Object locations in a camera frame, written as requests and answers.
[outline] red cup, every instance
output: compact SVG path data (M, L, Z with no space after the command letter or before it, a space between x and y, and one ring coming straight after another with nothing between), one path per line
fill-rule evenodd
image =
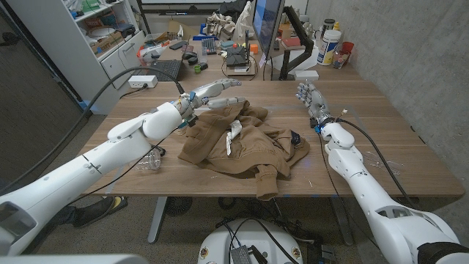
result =
M343 51L348 51L348 52L350 52L350 55L352 55L352 49L353 49L354 45L355 44L353 44L351 42L344 42L344 43L342 43L342 50ZM350 55L348 56L347 60L344 62L344 66L347 65L347 63L349 62Z

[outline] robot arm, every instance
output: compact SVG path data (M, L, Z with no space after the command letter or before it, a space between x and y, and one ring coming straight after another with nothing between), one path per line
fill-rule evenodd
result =
M183 94L173 103L164 103L151 114L117 125L108 132L108 141L67 162L33 183L0 197L0 255L20 254L39 231L64 206L84 193L102 176L151 150L148 139L160 141L182 123L194 120L194 109L209 103L234 79L221 79ZM217 99L212 108L235 104L242 98Z
M438 256L435 260L438 263L455 263L460 258L469 262L469 254L463 253L469 249L460 246L444 220L433 213L400 205L389 197L363 165L352 134L335 122L314 85L306 82L298 90L297 97L317 124L316 132L328 142L325 151L330 166L349 184L388 262L426 263L431 256Z

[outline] white tag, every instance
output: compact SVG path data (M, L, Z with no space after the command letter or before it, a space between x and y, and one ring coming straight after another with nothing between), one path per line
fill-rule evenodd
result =
M265 54L262 55L262 58L261 58L261 60L259 61L259 67L264 66L264 63L265 63Z
M230 155L232 153L232 139L235 138L240 132L241 129L243 128L239 120L233 121L233 123L230 124L232 127L232 131L228 132L226 134L226 154Z
M249 66L238 66L238 67L234 67L234 72L235 73L245 73L247 72L249 69Z

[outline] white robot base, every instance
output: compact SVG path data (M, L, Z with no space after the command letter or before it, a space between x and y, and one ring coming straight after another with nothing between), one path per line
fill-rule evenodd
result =
M237 219L228 223L228 226L233 230L240 226L245 219ZM260 220L272 236L284 247L289 255L298 263L303 264L303 256L300 252L300 247L295 239L286 231L277 227L270 222ZM255 246L257 250L264 256L268 263L291 263L291 260L277 247L261 225L255 220L248 220L245 222L236 233L236 238L239 240L241 246L251 247ZM236 240L233 239L233 246L239 247ZM232 240L232 234L225 226L217 228L210 235L208 235L202 245L200 246L198 264L228 263L228 248ZM258 263L253 254L249 255L251 263Z

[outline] monitor stand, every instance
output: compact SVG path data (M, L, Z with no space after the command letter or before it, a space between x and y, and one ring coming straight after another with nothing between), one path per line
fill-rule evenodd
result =
M301 26L300 19L296 16L293 7L284 7L284 12L287 14L288 19L290 19L290 22L292 23L293 29L300 38L300 44L305 46L305 52L289 62L290 50L285 50L284 61L280 69L280 74L273 74L272 80L291 81L295 80L295 77L288 74L288 72L295 69L311 56L314 48L314 41L306 35L305 29Z

